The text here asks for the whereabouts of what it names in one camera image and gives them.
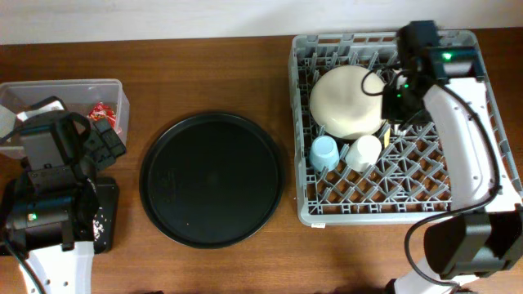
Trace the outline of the yellow plastic spoon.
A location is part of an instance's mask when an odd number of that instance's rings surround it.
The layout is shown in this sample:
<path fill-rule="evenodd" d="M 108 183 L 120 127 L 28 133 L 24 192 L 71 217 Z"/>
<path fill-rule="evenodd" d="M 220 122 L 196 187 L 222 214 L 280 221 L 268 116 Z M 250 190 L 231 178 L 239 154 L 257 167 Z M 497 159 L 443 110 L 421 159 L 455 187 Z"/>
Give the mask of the yellow plastic spoon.
<path fill-rule="evenodd" d="M 390 144 L 391 139 L 391 125 L 387 124 L 386 130 L 383 134 L 383 148 L 385 149 Z"/>

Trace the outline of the cooked rice pile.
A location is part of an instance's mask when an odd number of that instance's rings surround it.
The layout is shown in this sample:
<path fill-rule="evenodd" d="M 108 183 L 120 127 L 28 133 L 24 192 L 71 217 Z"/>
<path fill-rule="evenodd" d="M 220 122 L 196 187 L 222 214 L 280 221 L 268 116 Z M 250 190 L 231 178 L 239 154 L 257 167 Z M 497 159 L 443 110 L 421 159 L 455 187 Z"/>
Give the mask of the cooked rice pile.
<path fill-rule="evenodd" d="M 105 233 L 109 231 L 110 216 L 103 207 L 99 207 L 92 221 L 94 240 L 98 241 Z"/>

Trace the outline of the cream large bowl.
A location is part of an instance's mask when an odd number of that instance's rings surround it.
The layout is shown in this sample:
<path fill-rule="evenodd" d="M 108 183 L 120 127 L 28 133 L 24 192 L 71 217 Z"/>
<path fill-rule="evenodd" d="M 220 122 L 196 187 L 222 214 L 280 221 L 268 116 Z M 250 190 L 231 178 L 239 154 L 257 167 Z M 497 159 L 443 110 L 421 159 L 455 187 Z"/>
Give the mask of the cream large bowl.
<path fill-rule="evenodd" d="M 384 86 L 379 76 L 360 66 L 331 69 L 311 90 L 311 115 L 329 135 L 343 140 L 372 135 L 383 124 Z"/>

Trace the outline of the white plastic cup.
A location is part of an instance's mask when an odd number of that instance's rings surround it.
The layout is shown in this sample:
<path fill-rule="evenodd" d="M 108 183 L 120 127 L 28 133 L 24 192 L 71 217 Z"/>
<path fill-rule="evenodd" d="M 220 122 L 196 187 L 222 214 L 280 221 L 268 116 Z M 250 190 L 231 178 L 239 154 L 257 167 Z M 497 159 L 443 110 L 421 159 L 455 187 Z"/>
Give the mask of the white plastic cup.
<path fill-rule="evenodd" d="M 377 162 L 381 151 L 382 144 L 376 136 L 362 136 L 349 148 L 345 161 L 350 169 L 364 172 Z"/>

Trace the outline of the light blue plastic cup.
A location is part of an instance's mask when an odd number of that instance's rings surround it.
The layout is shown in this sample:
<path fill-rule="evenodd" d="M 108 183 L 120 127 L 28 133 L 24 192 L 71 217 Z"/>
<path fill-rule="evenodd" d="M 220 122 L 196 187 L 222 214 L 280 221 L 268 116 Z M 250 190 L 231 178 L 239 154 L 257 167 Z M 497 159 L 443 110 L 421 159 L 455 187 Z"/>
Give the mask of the light blue plastic cup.
<path fill-rule="evenodd" d="M 339 164 L 339 152 L 337 143 L 330 136 L 318 136 L 311 144 L 310 162 L 311 166 L 318 172 L 327 169 L 334 170 Z"/>

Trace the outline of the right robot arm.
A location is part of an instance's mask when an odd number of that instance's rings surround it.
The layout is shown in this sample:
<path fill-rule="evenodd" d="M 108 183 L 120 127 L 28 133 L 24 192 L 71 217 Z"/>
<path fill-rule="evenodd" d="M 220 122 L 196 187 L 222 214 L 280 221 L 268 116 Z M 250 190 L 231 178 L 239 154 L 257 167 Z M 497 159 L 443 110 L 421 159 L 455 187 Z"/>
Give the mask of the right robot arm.
<path fill-rule="evenodd" d="M 511 269 L 522 257 L 522 199 L 507 178 L 487 110 L 487 86 L 473 47 L 398 47 L 403 85 L 385 87 L 383 115 L 400 122 L 431 119 L 451 184 L 448 212 L 425 225 L 424 258 L 392 279 L 388 293 L 455 293 L 466 283 Z"/>

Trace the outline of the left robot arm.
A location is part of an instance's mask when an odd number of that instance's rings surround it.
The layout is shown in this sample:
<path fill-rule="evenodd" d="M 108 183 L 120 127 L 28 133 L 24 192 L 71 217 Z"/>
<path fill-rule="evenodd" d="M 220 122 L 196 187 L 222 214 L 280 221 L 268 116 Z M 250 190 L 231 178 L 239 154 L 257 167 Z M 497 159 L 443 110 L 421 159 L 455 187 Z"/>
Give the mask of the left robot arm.
<path fill-rule="evenodd" d="M 99 172 L 126 148 L 105 118 L 54 110 L 10 133 L 25 150 L 1 201 L 1 251 L 29 293 L 89 293 L 95 255 L 113 245 L 119 187 Z"/>

